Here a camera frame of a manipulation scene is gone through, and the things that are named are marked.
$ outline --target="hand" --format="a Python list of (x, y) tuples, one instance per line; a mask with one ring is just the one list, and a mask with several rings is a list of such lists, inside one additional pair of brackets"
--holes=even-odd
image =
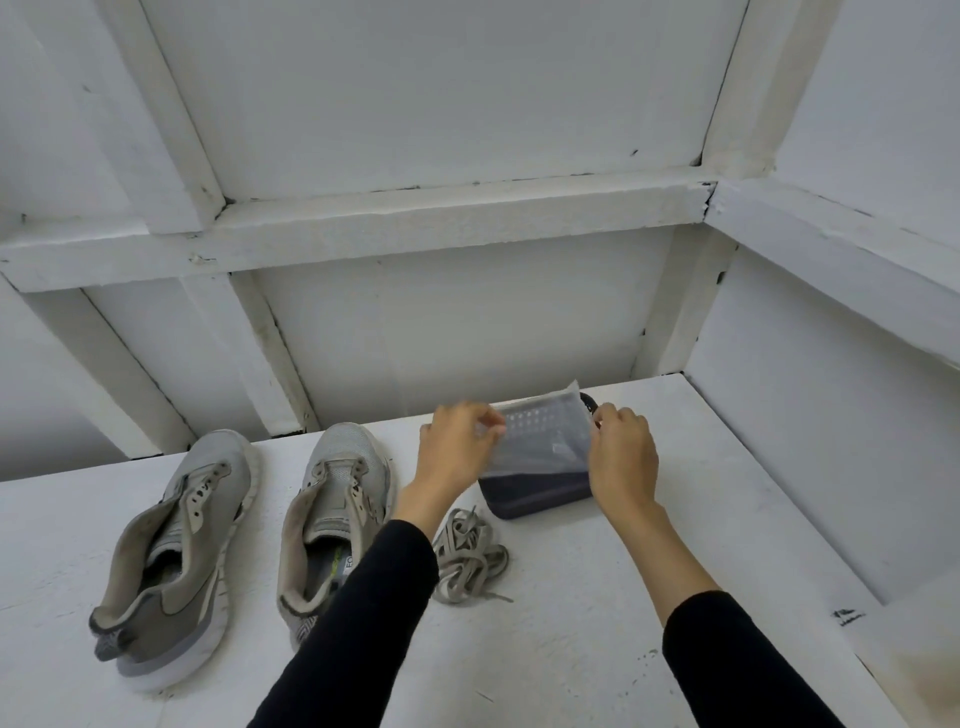
[[(478, 435), (477, 423), (487, 431)], [(433, 538), (453, 501), (487, 468), (493, 446), (506, 430), (503, 415), (488, 404), (437, 407), (433, 422), (420, 428), (417, 474), (400, 491), (395, 518)]]
[(617, 411), (607, 402), (593, 420), (600, 425), (590, 446), (590, 489), (616, 527), (624, 517), (654, 504), (660, 460), (646, 418), (629, 407)]

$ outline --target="purple case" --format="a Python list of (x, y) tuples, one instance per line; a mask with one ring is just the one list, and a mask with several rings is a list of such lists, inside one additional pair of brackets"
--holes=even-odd
[[(580, 399), (590, 414), (596, 412), (597, 404), (590, 395), (581, 392)], [(515, 473), (482, 477), (479, 483), (491, 513), (505, 521), (590, 496), (587, 473)]]

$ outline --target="black long-sleeved shirt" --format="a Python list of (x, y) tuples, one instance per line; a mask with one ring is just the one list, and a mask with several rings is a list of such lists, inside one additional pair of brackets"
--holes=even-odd
[[(251, 728), (314, 728), (334, 717), (331, 705), (345, 704), (352, 728), (379, 725), (438, 580), (429, 540), (410, 523), (388, 522), (257, 709)], [(674, 610), (663, 630), (663, 656), (701, 728), (842, 728), (723, 592), (692, 596)]]

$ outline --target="plastic bag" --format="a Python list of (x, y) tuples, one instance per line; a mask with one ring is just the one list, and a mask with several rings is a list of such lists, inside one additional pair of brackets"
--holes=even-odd
[(482, 477), (515, 473), (583, 473), (588, 469), (593, 419), (580, 387), (497, 407), (507, 431), (496, 444)]

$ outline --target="white table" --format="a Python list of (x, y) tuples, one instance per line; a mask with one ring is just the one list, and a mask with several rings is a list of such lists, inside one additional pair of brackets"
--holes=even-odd
[[(831, 616), (876, 601), (683, 376), (589, 392), (647, 416), (673, 523), (848, 728), (902, 728)], [(369, 425), (402, 483), (426, 421)], [(274, 604), (279, 529), (318, 437), (257, 444), (264, 482), (228, 554), (229, 630), (207, 665), (156, 697), (127, 692), (94, 659), (86, 619), (117, 536), (180, 456), (0, 484), (0, 725), (245, 725), (291, 656)], [(485, 508), (476, 485), (458, 504)], [(695, 726), (653, 606), (593, 501), (498, 526), (512, 564), (495, 590), (514, 602), (431, 603), (384, 725)]]

